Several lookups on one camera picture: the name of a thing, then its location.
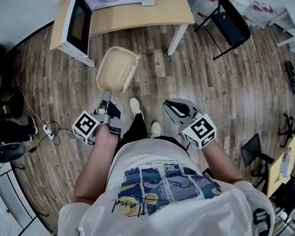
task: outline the sleeve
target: sleeve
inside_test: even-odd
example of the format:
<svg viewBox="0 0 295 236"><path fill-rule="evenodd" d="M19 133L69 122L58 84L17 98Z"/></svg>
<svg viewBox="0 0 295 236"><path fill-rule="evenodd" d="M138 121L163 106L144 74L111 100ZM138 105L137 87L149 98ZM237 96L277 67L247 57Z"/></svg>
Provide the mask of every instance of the sleeve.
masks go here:
<svg viewBox="0 0 295 236"><path fill-rule="evenodd" d="M272 235L275 213L269 198L262 192L258 191L249 182L239 181L236 182L234 186L243 192L250 205L252 213L254 213L257 209L264 209L268 213L268 215L270 216L270 231L268 235Z"/></svg>
<svg viewBox="0 0 295 236"><path fill-rule="evenodd" d="M80 222L90 208L85 203L67 204L59 212L58 236L79 236Z"/></svg>

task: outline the person's right arm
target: person's right arm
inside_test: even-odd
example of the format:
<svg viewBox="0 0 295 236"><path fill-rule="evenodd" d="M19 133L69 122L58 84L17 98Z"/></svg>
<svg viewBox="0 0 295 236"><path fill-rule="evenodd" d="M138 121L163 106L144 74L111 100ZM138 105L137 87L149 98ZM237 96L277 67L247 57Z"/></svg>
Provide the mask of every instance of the person's right arm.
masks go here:
<svg viewBox="0 0 295 236"><path fill-rule="evenodd" d="M244 180L240 170L215 141L202 148L202 152L214 179L231 184Z"/></svg>

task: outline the white t-shirt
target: white t-shirt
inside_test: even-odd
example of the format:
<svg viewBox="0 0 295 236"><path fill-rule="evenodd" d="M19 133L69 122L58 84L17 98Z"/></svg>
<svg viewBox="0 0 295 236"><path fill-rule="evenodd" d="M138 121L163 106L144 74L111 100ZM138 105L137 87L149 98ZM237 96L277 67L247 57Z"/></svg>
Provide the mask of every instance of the white t-shirt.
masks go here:
<svg viewBox="0 0 295 236"><path fill-rule="evenodd" d="M144 139L120 149L93 205L61 209L59 236L258 235L257 208L267 211L273 229L273 207L250 183L204 177L177 145Z"/></svg>

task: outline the black pants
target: black pants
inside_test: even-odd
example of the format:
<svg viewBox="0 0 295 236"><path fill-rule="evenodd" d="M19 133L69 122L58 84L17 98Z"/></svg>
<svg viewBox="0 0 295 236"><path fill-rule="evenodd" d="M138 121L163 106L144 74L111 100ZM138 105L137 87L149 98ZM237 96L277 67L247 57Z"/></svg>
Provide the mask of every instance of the black pants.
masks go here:
<svg viewBox="0 0 295 236"><path fill-rule="evenodd" d="M32 125L21 126L13 121L0 120L0 143L17 143L29 141L29 135L35 133Z"/></svg>
<svg viewBox="0 0 295 236"><path fill-rule="evenodd" d="M124 146L125 144L138 141L141 139L145 139L145 138L148 138L146 123L143 120L142 114L137 114L129 130L123 135L123 139L117 143L115 155L121 149L121 147ZM176 144L177 146L181 147L184 151L186 151L186 149L173 137L159 136L155 138L172 142Z"/></svg>

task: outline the white marker cube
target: white marker cube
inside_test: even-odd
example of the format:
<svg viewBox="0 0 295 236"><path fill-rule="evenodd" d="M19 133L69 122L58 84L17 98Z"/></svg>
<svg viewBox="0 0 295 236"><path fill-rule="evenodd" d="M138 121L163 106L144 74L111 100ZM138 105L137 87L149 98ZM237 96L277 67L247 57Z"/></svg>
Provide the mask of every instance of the white marker cube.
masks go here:
<svg viewBox="0 0 295 236"><path fill-rule="evenodd" d="M184 139L198 148L203 148L216 138L216 127L205 114L182 131Z"/></svg>
<svg viewBox="0 0 295 236"><path fill-rule="evenodd" d="M84 143L88 144L88 138L90 136L93 138L93 131L98 126L98 124L99 121L97 121L86 111L83 111L72 125L73 133Z"/></svg>

